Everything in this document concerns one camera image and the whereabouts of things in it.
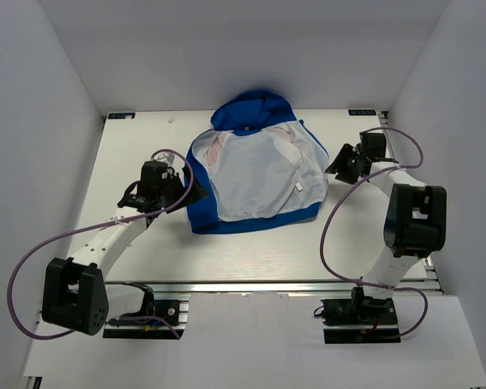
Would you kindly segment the blue white red hooded jacket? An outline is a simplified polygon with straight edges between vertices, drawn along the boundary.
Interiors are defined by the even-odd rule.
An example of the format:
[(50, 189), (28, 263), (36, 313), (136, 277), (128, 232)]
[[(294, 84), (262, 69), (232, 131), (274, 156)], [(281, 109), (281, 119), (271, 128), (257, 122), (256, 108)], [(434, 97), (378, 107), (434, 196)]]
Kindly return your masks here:
[(278, 228), (317, 216), (329, 153), (281, 95), (243, 92), (211, 116), (186, 159), (207, 197), (187, 207), (193, 233)]

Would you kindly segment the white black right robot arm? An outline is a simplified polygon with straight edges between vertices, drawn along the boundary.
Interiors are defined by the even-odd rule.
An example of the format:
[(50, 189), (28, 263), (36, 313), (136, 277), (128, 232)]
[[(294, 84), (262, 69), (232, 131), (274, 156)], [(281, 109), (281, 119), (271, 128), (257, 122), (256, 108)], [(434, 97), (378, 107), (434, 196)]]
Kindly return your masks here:
[[(387, 131), (402, 135), (414, 144), (419, 154), (416, 163), (401, 164), (386, 156)], [(369, 272), (354, 281), (363, 295), (351, 300), (349, 311), (359, 323), (368, 323), (376, 317), (379, 312), (376, 300), (391, 298), (415, 264), (445, 245), (446, 189), (429, 186), (409, 173), (423, 163), (423, 149), (409, 134), (390, 127), (374, 127), (360, 132), (356, 146), (344, 144), (326, 169), (336, 180), (351, 187), (331, 210), (322, 231), (322, 242), (336, 212), (361, 185), (370, 183), (389, 199), (383, 226), (384, 249)]]

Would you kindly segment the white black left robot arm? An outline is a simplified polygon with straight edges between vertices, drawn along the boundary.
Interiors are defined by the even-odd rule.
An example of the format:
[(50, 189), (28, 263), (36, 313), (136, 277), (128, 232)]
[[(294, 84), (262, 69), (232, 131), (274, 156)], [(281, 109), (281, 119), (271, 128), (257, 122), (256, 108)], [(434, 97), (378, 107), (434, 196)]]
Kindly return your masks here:
[(173, 160), (146, 161), (129, 184), (109, 222), (67, 259), (53, 259), (45, 270), (41, 317), (68, 330), (95, 335), (108, 321), (155, 320), (155, 303), (147, 286), (130, 282), (107, 285), (105, 278), (131, 243), (162, 213), (204, 199), (190, 165), (178, 173)]

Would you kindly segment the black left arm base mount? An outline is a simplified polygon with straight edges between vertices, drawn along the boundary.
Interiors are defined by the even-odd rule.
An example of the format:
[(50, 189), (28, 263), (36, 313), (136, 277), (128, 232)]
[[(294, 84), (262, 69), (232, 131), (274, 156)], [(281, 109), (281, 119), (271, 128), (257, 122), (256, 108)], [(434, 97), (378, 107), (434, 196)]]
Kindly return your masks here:
[(109, 313), (102, 336), (116, 340), (179, 340), (185, 331), (189, 297), (159, 292), (147, 284), (106, 286)]

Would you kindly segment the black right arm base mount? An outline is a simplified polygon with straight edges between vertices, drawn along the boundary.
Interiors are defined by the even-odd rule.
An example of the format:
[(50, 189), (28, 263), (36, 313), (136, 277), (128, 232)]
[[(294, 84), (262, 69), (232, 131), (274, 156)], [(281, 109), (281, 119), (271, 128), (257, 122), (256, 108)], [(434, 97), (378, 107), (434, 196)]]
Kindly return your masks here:
[(348, 298), (328, 298), (313, 311), (323, 322), (326, 344), (400, 343), (399, 322), (392, 298), (366, 297), (356, 286)]

